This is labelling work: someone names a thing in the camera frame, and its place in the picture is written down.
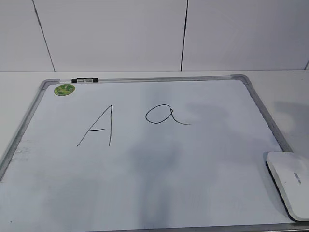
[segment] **white eraser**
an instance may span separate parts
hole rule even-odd
[[[309,221],[309,159],[292,152],[269,152],[266,162],[291,218]]]

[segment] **sticker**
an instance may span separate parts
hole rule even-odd
[[[75,87],[71,84],[60,85],[55,88],[55,94],[58,96],[66,96],[74,92]]]

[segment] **table surface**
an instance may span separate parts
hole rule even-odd
[[[0,157],[45,79],[151,78],[244,74],[294,152],[309,150],[309,70],[205,72],[0,72]]]

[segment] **black handwriting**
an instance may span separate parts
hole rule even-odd
[[[87,130],[87,132],[84,134],[84,136],[82,137],[82,139],[80,140],[80,142],[78,143],[77,146],[79,146],[81,144],[81,142],[84,140],[84,138],[86,137],[86,135],[88,134],[89,131],[102,131],[104,129],[95,129],[92,130],[91,128],[99,121],[99,119],[104,115],[104,113],[108,110],[111,109],[111,113],[110,113],[110,140],[108,143],[108,146],[111,145],[111,140],[112,140],[112,105],[110,105],[109,107],[106,108],[106,110],[104,110],[104,112],[100,115],[100,117],[97,118],[97,120],[91,125],[91,127]]]
[[[159,121],[159,122],[150,121],[150,120],[147,118],[147,115],[148,115],[152,110],[154,110],[155,108],[157,108],[157,107],[159,107],[159,106],[168,106],[168,107],[169,107],[169,110],[170,110],[169,116],[167,116],[166,118],[164,118],[162,121]],[[150,122],[150,123],[153,123],[153,124],[160,124],[160,123],[164,122],[165,120],[167,120],[169,117],[172,117],[172,119],[173,119],[175,122],[179,123],[179,124],[188,125],[188,124],[186,124],[186,123],[182,123],[182,122],[177,121],[177,120],[175,119],[175,117],[174,117],[173,109],[171,108],[170,105],[167,105],[167,104],[157,105],[157,106],[151,108],[151,109],[146,113],[146,115],[145,115],[146,120],[147,120],[148,122]]]

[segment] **white wall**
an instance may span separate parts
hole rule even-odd
[[[179,71],[186,0],[34,0],[56,71]],[[309,0],[189,0],[182,70],[305,69]],[[31,0],[0,0],[0,71],[52,71]]]
[[[53,71],[31,0],[0,0],[0,71]]]
[[[57,71],[180,70],[186,0],[35,0]]]
[[[183,70],[304,69],[309,0],[189,0]]]

